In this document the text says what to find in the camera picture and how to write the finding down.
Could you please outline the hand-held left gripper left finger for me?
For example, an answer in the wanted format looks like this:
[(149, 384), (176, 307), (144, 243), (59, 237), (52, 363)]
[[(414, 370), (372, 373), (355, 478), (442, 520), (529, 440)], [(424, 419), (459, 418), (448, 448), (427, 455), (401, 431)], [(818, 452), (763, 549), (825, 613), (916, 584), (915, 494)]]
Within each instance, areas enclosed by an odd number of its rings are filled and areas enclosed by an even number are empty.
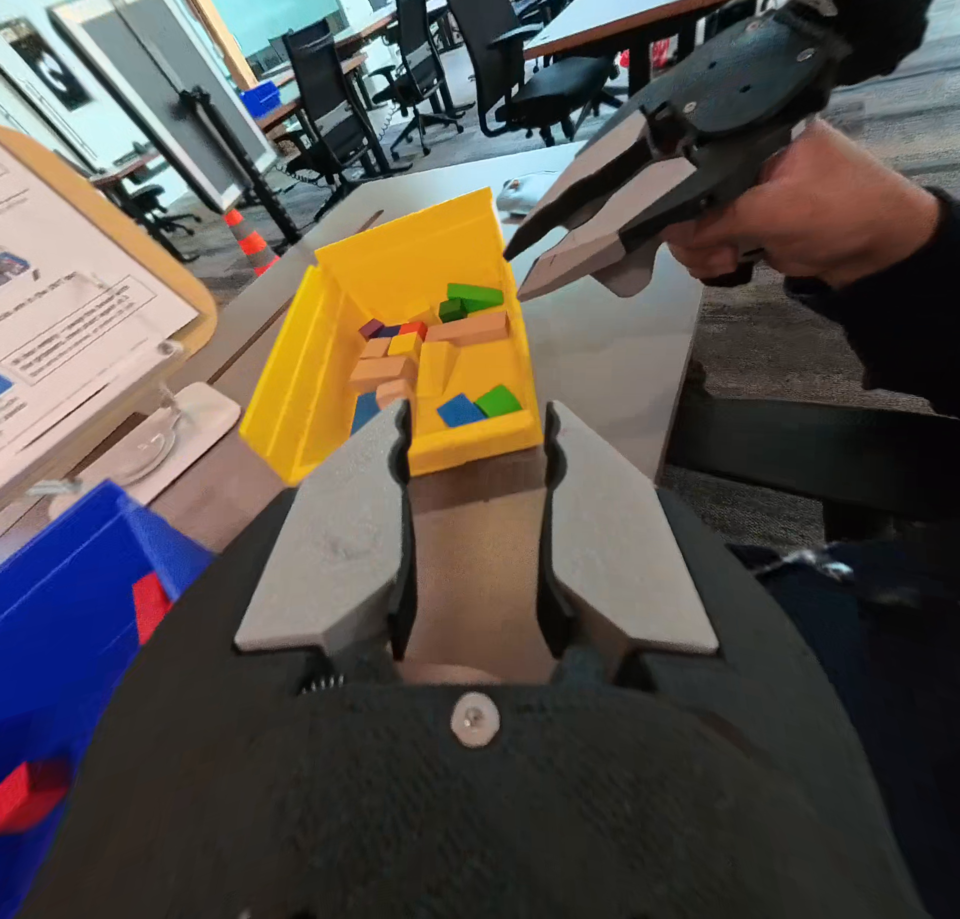
[(378, 641), (402, 661), (418, 605), (412, 406), (380, 410), (296, 489), (234, 636), (243, 653)]

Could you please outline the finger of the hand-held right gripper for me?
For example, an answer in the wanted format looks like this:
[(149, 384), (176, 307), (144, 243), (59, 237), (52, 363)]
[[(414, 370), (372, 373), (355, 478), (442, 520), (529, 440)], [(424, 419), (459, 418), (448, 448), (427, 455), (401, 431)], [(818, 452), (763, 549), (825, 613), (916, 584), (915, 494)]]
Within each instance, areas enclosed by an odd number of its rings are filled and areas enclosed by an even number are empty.
[(619, 111), (525, 215), (504, 249), (504, 259), (511, 262), (555, 228), (573, 229), (591, 218), (652, 159), (646, 114)]
[(628, 252), (620, 231), (697, 171), (687, 157), (658, 159), (629, 174), (625, 181), (602, 185), (598, 197), (573, 208), (574, 188), (585, 186), (601, 161), (576, 156), (523, 218), (514, 233), (519, 255), (554, 229), (564, 236), (541, 253), (530, 267), (517, 298), (522, 303), (549, 295), (584, 277), (619, 265)]

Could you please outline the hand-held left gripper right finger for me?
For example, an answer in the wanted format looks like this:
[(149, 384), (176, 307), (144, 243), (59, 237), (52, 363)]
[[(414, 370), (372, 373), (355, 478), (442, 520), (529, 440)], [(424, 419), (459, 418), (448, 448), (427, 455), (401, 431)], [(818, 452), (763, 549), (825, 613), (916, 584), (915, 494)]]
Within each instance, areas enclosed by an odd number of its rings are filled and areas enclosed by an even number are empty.
[(566, 405), (544, 418), (536, 622), (560, 661), (640, 651), (714, 656), (719, 638), (654, 482)]

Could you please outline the yellow plastic bin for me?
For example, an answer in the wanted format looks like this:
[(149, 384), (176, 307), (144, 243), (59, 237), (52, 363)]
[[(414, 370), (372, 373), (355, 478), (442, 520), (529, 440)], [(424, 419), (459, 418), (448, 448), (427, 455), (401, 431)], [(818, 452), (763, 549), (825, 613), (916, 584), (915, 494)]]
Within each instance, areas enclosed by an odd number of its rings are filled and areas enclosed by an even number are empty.
[(315, 253), (286, 314), (239, 429), (243, 440), (288, 485), (302, 481), (350, 437), (355, 364), (370, 320), (399, 325), (436, 309), (450, 284), (504, 292), (512, 333), (510, 369), (495, 372), (527, 411), (445, 429), (412, 408), (410, 472), (424, 476), (544, 440), (531, 352), (494, 193), (483, 188)]

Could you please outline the blue plastic bin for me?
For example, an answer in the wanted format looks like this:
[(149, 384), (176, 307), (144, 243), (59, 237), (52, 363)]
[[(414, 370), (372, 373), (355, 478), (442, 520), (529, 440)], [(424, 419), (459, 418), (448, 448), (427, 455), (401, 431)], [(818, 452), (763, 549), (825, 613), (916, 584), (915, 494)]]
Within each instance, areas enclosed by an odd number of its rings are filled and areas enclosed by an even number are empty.
[[(174, 604), (214, 554), (106, 480), (1, 569), (1, 773), (64, 757), (73, 787), (114, 688), (142, 648), (133, 584), (156, 572)], [(1, 839), (1, 915), (27, 895), (64, 815)]]

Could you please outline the red wooden cube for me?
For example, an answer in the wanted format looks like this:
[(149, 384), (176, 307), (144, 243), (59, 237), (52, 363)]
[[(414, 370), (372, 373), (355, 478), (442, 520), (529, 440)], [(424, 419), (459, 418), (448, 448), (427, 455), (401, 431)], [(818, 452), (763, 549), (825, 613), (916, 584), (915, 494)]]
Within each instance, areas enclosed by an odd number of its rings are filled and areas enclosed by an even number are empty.
[(18, 836), (36, 829), (62, 803), (70, 787), (67, 758), (21, 762), (1, 781), (1, 835)]

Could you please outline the person's right hand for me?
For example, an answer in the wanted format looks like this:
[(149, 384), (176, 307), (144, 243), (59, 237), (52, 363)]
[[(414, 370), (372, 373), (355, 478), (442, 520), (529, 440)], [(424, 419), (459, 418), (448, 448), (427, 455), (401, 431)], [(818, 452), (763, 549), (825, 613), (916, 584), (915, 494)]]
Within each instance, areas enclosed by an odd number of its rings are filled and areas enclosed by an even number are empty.
[(727, 205), (662, 232), (691, 276), (716, 283), (761, 251), (785, 276), (833, 289), (912, 256), (940, 224), (940, 200), (821, 119), (764, 165)]

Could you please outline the white table with wooden edge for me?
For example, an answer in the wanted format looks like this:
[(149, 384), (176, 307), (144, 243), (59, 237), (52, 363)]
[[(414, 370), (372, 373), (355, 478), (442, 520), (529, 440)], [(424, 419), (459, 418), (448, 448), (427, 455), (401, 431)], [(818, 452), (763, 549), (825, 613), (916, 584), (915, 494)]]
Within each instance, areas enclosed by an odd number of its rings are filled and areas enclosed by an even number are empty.
[(733, 0), (573, 0), (523, 49), (526, 60), (629, 51), (629, 95), (650, 80), (650, 46), (684, 36), (690, 53), (698, 21)]

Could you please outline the white stand base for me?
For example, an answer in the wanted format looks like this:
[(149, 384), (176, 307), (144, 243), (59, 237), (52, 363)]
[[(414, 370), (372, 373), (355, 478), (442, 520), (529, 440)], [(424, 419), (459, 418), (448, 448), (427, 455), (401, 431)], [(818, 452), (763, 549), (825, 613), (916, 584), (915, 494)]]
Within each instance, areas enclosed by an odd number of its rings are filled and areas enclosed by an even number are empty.
[(55, 519), (82, 495), (111, 481), (150, 505), (237, 424), (240, 405), (210, 385), (185, 386), (78, 474), (79, 488), (52, 499)]

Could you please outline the pile of coloured wooden blocks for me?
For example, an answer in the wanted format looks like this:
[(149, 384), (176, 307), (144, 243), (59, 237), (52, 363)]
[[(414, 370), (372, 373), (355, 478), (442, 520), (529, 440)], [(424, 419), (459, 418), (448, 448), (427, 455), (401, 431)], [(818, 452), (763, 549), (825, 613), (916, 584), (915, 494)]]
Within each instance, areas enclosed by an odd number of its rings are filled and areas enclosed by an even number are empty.
[(436, 308), (398, 325), (369, 320), (351, 374), (356, 398), (376, 391), (380, 410), (402, 399), (446, 430), (527, 411), (522, 394), (495, 373), (510, 369), (511, 313), (497, 287), (450, 283)]

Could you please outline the person's right leg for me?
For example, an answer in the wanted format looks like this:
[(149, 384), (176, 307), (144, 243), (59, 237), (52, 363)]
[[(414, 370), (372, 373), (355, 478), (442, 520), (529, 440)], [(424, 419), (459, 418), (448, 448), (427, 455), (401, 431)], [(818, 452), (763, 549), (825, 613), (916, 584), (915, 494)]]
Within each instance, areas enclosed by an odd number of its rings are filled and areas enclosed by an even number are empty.
[(958, 568), (895, 540), (727, 548), (834, 686), (929, 914), (958, 917)]

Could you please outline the orange traffic cone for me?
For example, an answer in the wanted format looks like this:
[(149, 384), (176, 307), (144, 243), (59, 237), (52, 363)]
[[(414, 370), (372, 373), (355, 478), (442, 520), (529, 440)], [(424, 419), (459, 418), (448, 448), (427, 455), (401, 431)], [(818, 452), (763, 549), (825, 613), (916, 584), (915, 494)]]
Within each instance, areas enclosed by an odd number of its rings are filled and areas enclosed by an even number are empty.
[(234, 208), (227, 211), (223, 214), (222, 221), (244, 253), (256, 277), (262, 276), (280, 259), (277, 251), (239, 210)]

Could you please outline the black panel tripod stand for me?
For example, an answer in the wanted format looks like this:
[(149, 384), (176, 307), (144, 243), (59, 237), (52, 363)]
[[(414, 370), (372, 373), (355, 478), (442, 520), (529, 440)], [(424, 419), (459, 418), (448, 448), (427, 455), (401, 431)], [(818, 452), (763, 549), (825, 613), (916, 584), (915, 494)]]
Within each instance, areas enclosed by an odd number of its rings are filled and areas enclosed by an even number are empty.
[(220, 149), (231, 157), (234, 165), (242, 170), (248, 185), (259, 201), (259, 205), (269, 215), (274, 225), (279, 229), (282, 240), (272, 247), (280, 257), (289, 248), (302, 239), (302, 233), (282, 205), (263, 174), (258, 170), (250, 154), (244, 148), (230, 125), (224, 119), (220, 110), (213, 103), (210, 93), (200, 85), (190, 89), (183, 89), (178, 94), (181, 105), (195, 117), (202, 117), (202, 121), (210, 128), (212, 135), (222, 144)]

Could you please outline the grey framed panel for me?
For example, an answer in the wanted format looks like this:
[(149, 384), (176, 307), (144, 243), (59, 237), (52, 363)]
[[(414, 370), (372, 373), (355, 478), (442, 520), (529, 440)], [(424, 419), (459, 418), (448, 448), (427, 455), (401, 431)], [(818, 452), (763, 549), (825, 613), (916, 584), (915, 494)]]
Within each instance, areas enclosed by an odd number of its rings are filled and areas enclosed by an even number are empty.
[(187, 187), (212, 212), (231, 209), (248, 181), (182, 90), (207, 90), (264, 174), (279, 154), (175, 0), (70, 0), (47, 11), (56, 33)]

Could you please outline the black white wall picture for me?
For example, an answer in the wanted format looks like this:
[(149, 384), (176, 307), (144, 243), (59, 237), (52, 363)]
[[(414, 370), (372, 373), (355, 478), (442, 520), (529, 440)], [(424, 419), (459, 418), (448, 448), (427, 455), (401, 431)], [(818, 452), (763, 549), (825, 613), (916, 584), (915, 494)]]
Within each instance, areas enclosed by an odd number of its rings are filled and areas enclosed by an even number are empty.
[(29, 19), (19, 16), (3, 20), (1, 42), (3, 67), (9, 66), (7, 73), (16, 75), (15, 81), (22, 88), (26, 88), (30, 73), (37, 90), (34, 97), (44, 91), (68, 112), (90, 105), (92, 97), (87, 89)]

